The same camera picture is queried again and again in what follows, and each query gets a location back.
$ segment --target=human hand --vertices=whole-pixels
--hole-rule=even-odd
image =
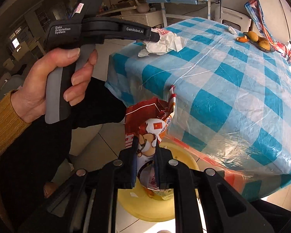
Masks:
[[[47,76],[56,67],[64,67],[75,62],[80,56],[80,48],[65,50],[56,48],[39,59],[31,68],[23,87],[11,95],[11,103],[16,114],[26,123],[31,123],[45,114],[45,91]],[[85,90],[91,80],[98,53],[94,50],[83,68],[71,77],[72,86],[64,92],[64,99],[71,106],[84,99]]]

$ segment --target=tablecloth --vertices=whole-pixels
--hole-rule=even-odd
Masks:
[[[139,58],[142,44],[132,43],[109,57],[106,87],[129,106],[153,96],[168,100],[175,85],[169,135],[240,174],[233,186],[248,200],[289,184],[291,72],[286,60],[237,42],[241,32],[232,35],[226,25],[204,18],[167,29],[187,38],[186,47]]]

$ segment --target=knit sweater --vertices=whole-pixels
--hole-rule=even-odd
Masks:
[[[30,123],[25,123],[14,111],[11,92],[0,101],[0,156],[30,125]]]

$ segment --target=crumpled tissue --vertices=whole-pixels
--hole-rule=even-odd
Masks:
[[[177,36],[177,34],[171,31],[165,29],[152,29],[152,31],[159,33],[159,41],[157,43],[142,41],[146,47],[138,53],[138,57],[145,57],[149,53],[163,55],[171,50],[179,52],[186,46],[186,39]]]

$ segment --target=silver screw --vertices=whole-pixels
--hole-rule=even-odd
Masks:
[[[168,161],[168,164],[170,164],[171,166],[176,166],[179,164],[179,162],[176,159],[171,159]]]
[[[84,169],[79,169],[79,170],[77,170],[77,175],[78,175],[79,177],[84,176],[85,174],[86,174],[86,171],[85,171]]]
[[[120,160],[120,159],[116,159],[116,160],[113,161],[113,164],[114,164],[115,166],[121,166],[121,165],[123,164],[123,161]]]
[[[216,174],[216,171],[215,171],[214,169],[212,169],[212,168],[208,168],[208,169],[206,170],[206,173],[207,173],[207,175],[209,175],[209,176],[214,176],[214,175]]]

